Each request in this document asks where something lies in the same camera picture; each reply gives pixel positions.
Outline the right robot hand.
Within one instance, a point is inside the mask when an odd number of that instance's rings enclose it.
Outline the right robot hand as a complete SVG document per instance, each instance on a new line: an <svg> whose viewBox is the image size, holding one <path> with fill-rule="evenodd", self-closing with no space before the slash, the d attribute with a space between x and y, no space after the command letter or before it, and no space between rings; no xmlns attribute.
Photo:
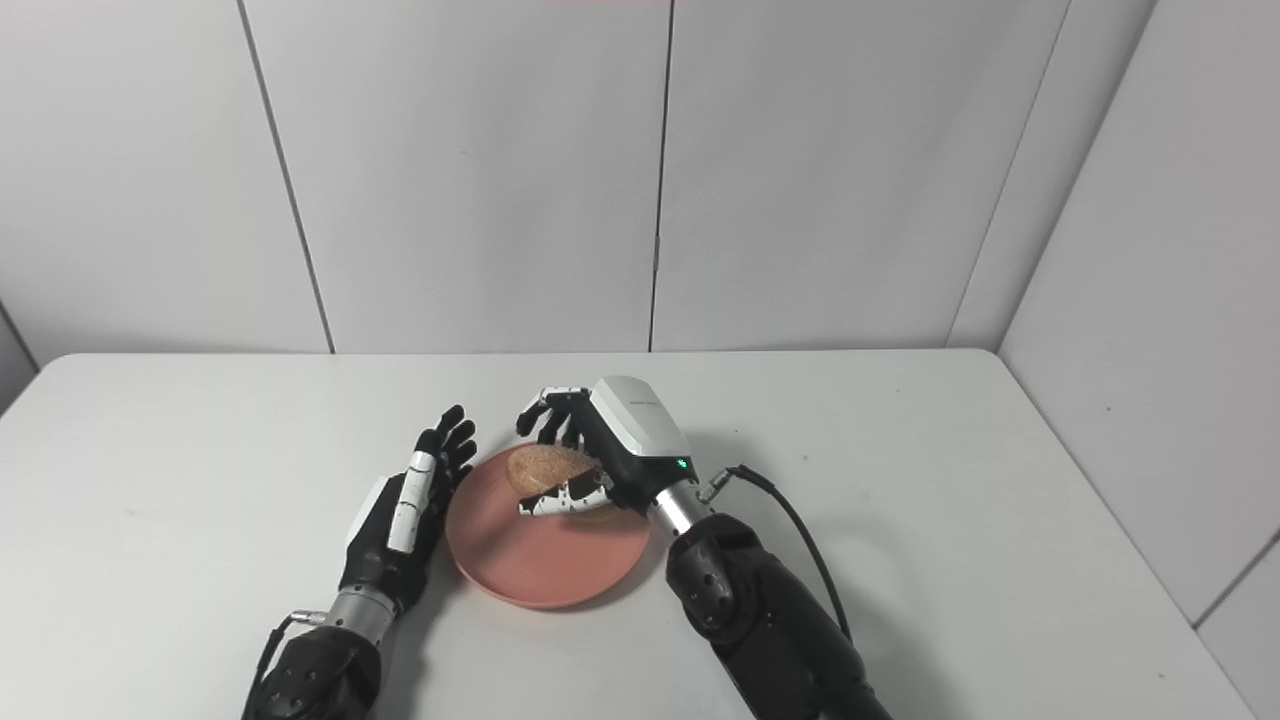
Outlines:
<svg viewBox="0 0 1280 720"><path fill-rule="evenodd" d="M520 437L585 452L595 468L518 501L525 516L596 511L607 506L681 536L713 514L698 498L691 446L645 382L608 375L593 387L547 387L518 415Z"/></svg>

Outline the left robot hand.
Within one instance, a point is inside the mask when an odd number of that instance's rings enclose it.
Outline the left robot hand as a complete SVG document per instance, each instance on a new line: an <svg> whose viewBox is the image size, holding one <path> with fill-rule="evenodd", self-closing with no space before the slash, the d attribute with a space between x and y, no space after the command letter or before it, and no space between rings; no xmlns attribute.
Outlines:
<svg viewBox="0 0 1280 720"><path fill-rule="evenodd" d="M347 544L342 589L374 591L397 614L420 601L451 502L472 469L475 430L463 406L454 405L420 434L407 468L372 492Z"/></svg>

